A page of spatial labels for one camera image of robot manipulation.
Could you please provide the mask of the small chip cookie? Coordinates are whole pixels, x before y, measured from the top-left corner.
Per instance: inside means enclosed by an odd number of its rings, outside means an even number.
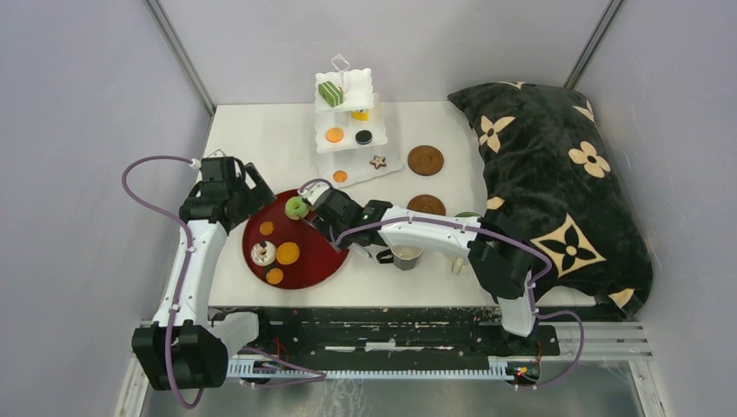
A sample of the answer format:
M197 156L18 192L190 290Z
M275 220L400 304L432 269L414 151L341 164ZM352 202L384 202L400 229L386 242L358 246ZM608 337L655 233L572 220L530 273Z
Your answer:
M335 182L343 183L348 180L348 173L343 170L337 170L333 173L332 178Z

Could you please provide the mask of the white star cookie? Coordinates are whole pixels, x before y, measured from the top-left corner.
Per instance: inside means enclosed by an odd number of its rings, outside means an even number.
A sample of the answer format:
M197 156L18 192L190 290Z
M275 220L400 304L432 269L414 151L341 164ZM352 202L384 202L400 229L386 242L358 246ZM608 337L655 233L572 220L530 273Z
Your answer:
M385 156L374 156L369 161L369 163L373 166L374 169L381 169L381 168L387 167Z

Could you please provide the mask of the dark red round tray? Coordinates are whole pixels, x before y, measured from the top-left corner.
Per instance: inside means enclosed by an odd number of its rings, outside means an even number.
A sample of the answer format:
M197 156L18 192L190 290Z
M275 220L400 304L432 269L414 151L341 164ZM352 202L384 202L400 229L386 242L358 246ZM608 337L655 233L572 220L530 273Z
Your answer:
M345 262L348 251L334 251L312 228L300 220L290 220L284 214L285 202L297 195L296 189L283 191L276 196L276 201L262 211L253 215L246 223L242 236L242 255L249 270L260 280L265 281L265 272L270 268L280 268L284 273L281 283L272 287L297 290L313 287L328 279ZM262 222L271 221L275 224L272 235L263 236L259 232ZM291 265L281 265L277 261L267 267L256 266L250 259L250 250L260 241L269 241L276 246L285 242L295 242L299 245L301 254L299 260Z

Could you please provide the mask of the large orange egg tart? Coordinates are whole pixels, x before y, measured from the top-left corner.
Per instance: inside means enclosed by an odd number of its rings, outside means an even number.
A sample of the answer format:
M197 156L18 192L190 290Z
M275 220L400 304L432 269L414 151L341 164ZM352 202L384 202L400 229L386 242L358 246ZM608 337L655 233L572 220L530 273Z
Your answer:
M276 249L276 260L281 265L291 265L299 260L300 247L295 242L285 242Z

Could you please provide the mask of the round beige biscuit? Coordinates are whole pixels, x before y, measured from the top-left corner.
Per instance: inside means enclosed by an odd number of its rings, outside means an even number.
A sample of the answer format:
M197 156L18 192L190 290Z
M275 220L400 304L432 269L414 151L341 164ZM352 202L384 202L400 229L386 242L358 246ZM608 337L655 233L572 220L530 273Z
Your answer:
M344 138L344 132L341 128L330 128L325 132L325 138L330 143L338 143Z

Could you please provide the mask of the dark chocolate sandwich cookie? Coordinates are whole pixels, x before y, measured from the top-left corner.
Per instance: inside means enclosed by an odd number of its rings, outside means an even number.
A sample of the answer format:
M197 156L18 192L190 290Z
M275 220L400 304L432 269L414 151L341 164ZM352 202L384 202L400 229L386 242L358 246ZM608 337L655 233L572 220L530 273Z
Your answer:
M373 140L373 133L370 130L363 129L355 133L355 141L359 145L367 145Z

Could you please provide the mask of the white three-tier dessert stand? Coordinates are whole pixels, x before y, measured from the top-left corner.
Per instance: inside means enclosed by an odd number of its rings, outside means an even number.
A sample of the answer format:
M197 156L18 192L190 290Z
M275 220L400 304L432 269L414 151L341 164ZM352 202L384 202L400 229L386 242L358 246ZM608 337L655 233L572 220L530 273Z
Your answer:
M337 54L330 60L333 69L315 75L315 152L320 176L337 188L367 182L404 168L399 149L388 137L385 118L382 114L381 100L374 91L372 71L369 68L354 69L349 61ZM332 81L342 88L344 103L330 108L317 93L317 84ZM350 113L358 109L370 111L367 122L351 118ZM325 132L338 127L344 138L338 143L330 143ZM367 145L355 141L355 133L367 129L373 133L373 140ZM387 167L374 169L369 161L374 156L385 156ZM337 170L348 173L348 180L335 182L332 175Z

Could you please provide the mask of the green striped cake slice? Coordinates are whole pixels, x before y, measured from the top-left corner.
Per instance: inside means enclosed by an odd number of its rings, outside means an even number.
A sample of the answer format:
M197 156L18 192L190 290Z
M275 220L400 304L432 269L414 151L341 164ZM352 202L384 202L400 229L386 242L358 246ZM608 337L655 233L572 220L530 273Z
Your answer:
M344 103L345 97L342 88L332 81L317 84L318 96L330 107L335 108Z

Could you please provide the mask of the cream green-lined mug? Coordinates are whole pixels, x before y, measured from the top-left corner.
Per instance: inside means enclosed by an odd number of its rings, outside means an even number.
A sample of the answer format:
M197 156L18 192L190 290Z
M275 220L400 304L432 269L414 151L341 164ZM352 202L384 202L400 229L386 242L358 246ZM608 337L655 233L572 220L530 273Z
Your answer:
M472 212L472 211L466 211L466 212L460 212L455 215L456 217L461 218L467 218L467 217L475 217L479 218L480 215L478 213ZM466 261L458 256L449 256L449 260L451 261L450 264L450 273L452 275L459 275L463 266L466 264Z

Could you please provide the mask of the metal serving tongs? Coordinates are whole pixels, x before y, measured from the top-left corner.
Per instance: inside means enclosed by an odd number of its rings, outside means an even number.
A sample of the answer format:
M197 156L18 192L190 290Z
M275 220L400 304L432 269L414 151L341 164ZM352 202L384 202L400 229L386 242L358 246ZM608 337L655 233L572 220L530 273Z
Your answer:
M317 221L318 221L318 218L317 217L314 217L314 216L312 216L312 217L310 217L310 216L303 217L303 218L300 219L300 221L302 223L304 223L305 225L307 225L308 227L312 228L325 242L327 242L330 245L330 247L334 251L336 251L336 252L340 252L341 251L339 249L339 247L335 243L335 236L331 232L329 232L329 231L321 231L319 229L319 226L317 224ZM349 249L349 248L350 249L356 249L356 250L360 251L365 256L367 256L370 260L374 260L375 259L375 255L372 253L372 251L369 249L369 247L362 247L362 246L359 246L357 244L351 244L349 247L346 247L346 249Z

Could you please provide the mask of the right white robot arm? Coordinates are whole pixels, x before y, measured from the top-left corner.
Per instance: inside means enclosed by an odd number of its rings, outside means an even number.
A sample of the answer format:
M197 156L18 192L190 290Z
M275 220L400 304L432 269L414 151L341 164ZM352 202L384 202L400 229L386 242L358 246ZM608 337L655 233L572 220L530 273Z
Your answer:
M412 247L462 258L501 309L503 346L525 354L536 344L533 287L552 263L505 215L431 215L378 200L360 205L323 182L302 186L298 195L315 216L313 226L337 249Z

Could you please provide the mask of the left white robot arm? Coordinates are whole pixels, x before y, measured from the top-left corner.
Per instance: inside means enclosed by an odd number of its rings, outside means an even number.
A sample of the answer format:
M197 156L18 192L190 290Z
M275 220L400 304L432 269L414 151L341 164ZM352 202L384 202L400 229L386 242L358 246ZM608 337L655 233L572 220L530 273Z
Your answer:
M123 172L123 189L147 209L168 217L180 229L176 258L163 300L149 325L135 330L131 346L156 391L220 387L229 359L241 348L260 354L274 340L273 329L257 314L232 313L212 325L209 297L216 264L229 233L274 202L276 196L252 163L233 156L181 160L200 174L178 212L159 208L136 195Z

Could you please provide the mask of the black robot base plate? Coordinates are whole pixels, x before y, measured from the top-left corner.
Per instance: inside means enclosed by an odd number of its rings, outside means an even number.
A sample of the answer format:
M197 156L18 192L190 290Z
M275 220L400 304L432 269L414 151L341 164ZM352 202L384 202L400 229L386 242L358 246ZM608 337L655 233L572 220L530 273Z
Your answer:
M482 370L488 358L537 360L561 350L554 327L528 337L499 308L252 308L252 345L322 371Z

